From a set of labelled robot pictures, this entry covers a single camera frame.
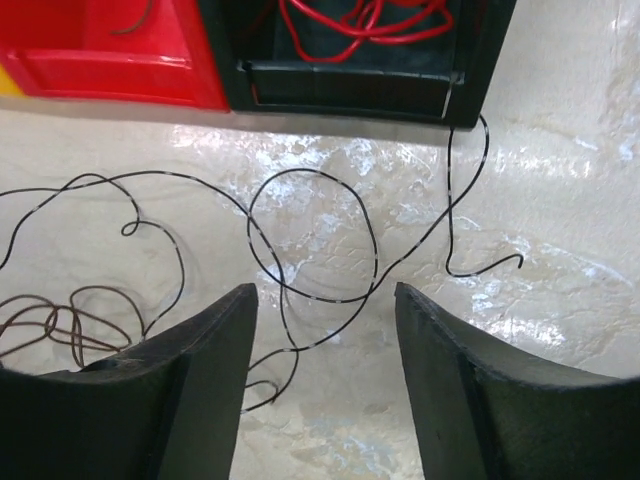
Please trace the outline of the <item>orange plastic bin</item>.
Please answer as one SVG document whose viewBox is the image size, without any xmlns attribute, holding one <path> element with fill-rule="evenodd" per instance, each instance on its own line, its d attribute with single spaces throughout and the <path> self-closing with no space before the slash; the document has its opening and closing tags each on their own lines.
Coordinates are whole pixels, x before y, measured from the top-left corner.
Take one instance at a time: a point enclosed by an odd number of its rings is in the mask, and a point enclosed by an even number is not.
<svg viewBox="0 0 640 480">
<path fill-rule="evenodd" d="M 24 97 L 25 94 L 20 86 L 3 66 L 0 66 L 0 95 L 8 97 Z"/>
</svg>

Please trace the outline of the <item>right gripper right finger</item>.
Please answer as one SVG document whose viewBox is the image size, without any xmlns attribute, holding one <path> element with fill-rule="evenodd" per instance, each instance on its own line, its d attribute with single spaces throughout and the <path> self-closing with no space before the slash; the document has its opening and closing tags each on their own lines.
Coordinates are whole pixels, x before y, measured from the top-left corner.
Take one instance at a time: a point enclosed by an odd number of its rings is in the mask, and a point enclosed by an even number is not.
<svg viewBox="0 0 640 480">
<path fill-rule="evenodd" d="M 395 319 L 428 479 L 635 479 L 639 382 L 527 353 L 395 290 Z"/>
</svg>

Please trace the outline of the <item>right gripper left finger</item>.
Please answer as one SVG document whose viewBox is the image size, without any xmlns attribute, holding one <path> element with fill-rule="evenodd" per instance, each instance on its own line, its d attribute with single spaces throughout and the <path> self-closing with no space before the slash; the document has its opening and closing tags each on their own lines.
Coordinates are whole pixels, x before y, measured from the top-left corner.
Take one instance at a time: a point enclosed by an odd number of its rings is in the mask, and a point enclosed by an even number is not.
<svg viewBox="0 0 640 480">
<path fill-rule="evenodd" d="M 193 317 L 77 371 L 1 373 L 5 479 L 225 479 L 258 297 L 241 284 Z"/>
</svg>

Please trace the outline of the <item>black plastic bin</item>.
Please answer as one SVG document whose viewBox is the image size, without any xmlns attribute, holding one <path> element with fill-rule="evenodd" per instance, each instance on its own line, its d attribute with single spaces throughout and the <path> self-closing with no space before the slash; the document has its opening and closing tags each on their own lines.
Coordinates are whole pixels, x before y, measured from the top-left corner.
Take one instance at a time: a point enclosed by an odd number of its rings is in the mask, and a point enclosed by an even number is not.
<svg viewBox="0 0 640 480">
<path fill-rule="evenodd" d="M 202 1 L 234 111 L 362 117 L 470 129 L 511 1 Z"/>
</svg>

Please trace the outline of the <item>red plastic bin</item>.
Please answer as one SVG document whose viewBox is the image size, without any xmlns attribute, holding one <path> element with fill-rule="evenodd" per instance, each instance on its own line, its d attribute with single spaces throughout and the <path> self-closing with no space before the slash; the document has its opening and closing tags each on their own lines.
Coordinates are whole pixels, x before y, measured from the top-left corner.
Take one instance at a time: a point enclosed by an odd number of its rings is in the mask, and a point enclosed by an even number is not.
<svg viewBox="0 0 640 480">
<path fill-rule="evenodd" d="M 1 66 L 30 97 L 230 109 L 195 1 L 4 1 Z"/>
</svg>

